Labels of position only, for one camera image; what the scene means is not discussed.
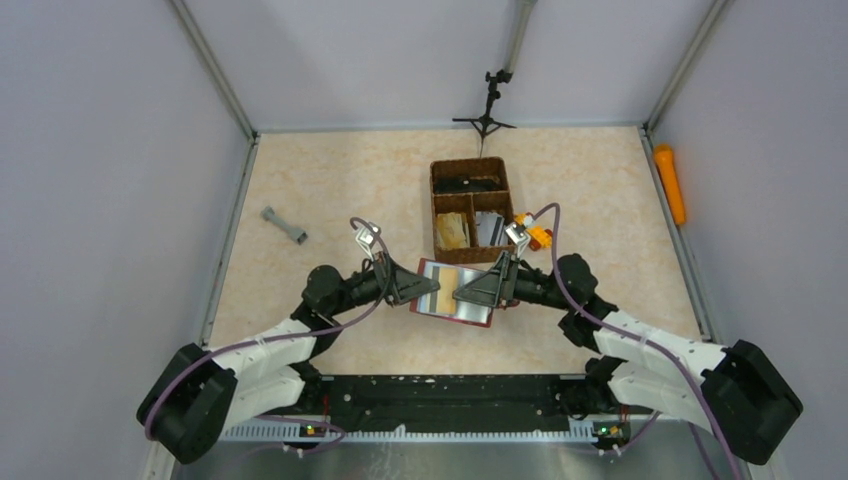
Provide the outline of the red leather card holder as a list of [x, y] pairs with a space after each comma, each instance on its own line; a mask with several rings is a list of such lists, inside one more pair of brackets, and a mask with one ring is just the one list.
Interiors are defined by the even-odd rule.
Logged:
[[457, 289], [480, 277], [483, 271], [421, 259], [417, 273], [427, 279], [436, 280], [440, 288], [414, 299], [409, 307], [411, 313], [475, 327], [491, 327], [493, 320], [491, 307], [457, 300], [454, 297]]

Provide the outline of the gold credit card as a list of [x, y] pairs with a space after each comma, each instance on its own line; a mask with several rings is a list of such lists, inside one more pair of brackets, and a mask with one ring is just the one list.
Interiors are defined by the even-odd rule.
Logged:
[[459, 267], [432, 265], [427, 273], [431, 279], [440, 283], [440, 289], [422, 296], [418, 302], [418, 311], [422, 314], [438, 316], [457, 314], [458, 303], [453, 293], [460, 286], [462, 270]]

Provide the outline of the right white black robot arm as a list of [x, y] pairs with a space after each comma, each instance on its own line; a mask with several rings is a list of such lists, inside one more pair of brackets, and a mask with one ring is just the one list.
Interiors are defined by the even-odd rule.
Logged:
[[641, 321], [597, 294], [578, 254], [550, 273], [504, 253], [458, 287], [461, 302], [515, 302], [564, 311], [559, 327], [575, 346], [598, 354], [586, 376], [619, 404], [640, 406], [698, 426], [737, 458], [766, 464], [804, 411], [798, 395], [757, 345], [689, 340]]

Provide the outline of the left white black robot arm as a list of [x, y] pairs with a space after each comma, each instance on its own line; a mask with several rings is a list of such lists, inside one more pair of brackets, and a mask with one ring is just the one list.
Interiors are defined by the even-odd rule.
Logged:
[[142, 400], [136, 419], [147, 439], [180, 463], [192, 463], [229, 428], [300, 400], [310, 379], [310, 360], [345, 328], [335, 315], [360, 306], [372, 313], [380, 303], [405, 305], [439, 288], [436, 280], [385, 253], [365, 261], [349, 278], [320, 265], [309, 273], [298, 307], [274, 327], [215, 350], [196, 343], [178, 349]]

